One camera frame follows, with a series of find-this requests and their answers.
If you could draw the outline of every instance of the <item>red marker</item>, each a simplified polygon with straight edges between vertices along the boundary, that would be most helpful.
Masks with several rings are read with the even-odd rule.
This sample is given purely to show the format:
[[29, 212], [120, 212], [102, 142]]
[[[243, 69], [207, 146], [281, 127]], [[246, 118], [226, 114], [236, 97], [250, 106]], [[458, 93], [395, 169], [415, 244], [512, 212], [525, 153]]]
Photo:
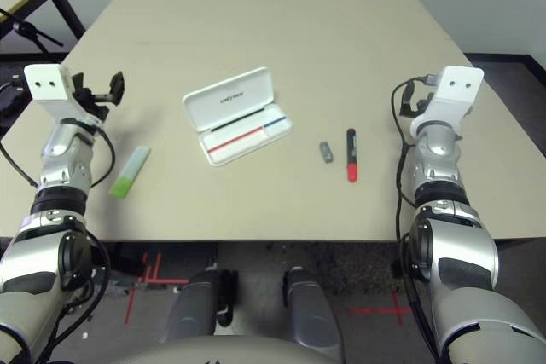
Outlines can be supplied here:
[[350, 182], [358, 179], [357, 132], [353, 128], [347, 130], [347, 179]]

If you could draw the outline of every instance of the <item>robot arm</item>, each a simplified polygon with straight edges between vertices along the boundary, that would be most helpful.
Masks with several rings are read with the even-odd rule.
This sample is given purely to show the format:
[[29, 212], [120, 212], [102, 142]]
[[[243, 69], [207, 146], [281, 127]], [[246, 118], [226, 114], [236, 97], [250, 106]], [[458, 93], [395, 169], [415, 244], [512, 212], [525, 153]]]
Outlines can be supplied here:
[[25, 75], [33, 100], [54, 117], [55, 128], [42, 151], [30, 214], [0, 262], [1, 362], [47, 360], [58, 320], [74, 292], [91, 280], [88, 238], [94, 236], [84, 214], [95, 133], [108, 112], [96, 102], [117, 105], [124, 88], [121, 73], [110, 95], [92, 95], [81, 75], [74, 82], [59, 65], [27, 66]]
[[411, 123], [415, 222], [409, 266], [427, 283], [442, 362], [546, 362], [546, 339], [523, 310], [493, 292], [498, 254], [462, 184], [456, 141], [483, 72], [448, 66], [424, 113]]

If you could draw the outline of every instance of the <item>black table leg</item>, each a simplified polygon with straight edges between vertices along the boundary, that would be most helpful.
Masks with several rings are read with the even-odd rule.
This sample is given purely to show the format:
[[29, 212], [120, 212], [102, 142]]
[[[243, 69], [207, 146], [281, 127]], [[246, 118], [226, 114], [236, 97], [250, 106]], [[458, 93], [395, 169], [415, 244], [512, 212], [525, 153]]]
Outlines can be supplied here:
[[79, 17], [72, 9], [72, 6], [68, 0], [52, 0], [59, 12], [61, 13], [62, 18], [74, 33], [74, 36], [79, 40], [85, 33], [85, 27], [80, 21]]

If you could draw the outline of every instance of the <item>green eraser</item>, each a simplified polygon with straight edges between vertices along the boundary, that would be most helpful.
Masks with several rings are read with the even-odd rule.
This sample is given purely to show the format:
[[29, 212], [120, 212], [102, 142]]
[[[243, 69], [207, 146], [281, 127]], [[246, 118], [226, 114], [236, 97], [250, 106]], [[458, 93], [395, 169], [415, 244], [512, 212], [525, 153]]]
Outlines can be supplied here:
[[129, 193], [129, 189], [131, 189], [132, 184], [133, 181], [131, 179], [123, 178], [121, 176], [115, 180], [108, 193], [116, 198], [123, 199]]
[[146, 158], [150, 154], [149, 147], [136, 147], [135, 152], [131, 155], [127, 164], [114, 181], [112, 187], [108, 191], [115, 198], [123, 199], [129, 193], [133, 182], [137, 178], [138, 171], [146, 162]]

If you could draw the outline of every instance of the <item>blue stripe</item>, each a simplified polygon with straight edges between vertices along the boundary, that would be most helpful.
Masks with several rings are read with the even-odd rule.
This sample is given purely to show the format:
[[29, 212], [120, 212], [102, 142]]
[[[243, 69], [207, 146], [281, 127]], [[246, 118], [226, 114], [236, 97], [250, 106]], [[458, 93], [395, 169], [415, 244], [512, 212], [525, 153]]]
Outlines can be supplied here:
[[264, 125], [264, 127], [269, 127], [270, 125], [276, 124], [276, 123], [278, 123], [279, 121], [283, 121], [285, 118], [286, 118], [286, 117], [280, 117], [280, 118], [274, 119], [274, 120], [271, 121], [270, 123], [267, 123], [266, 125]]

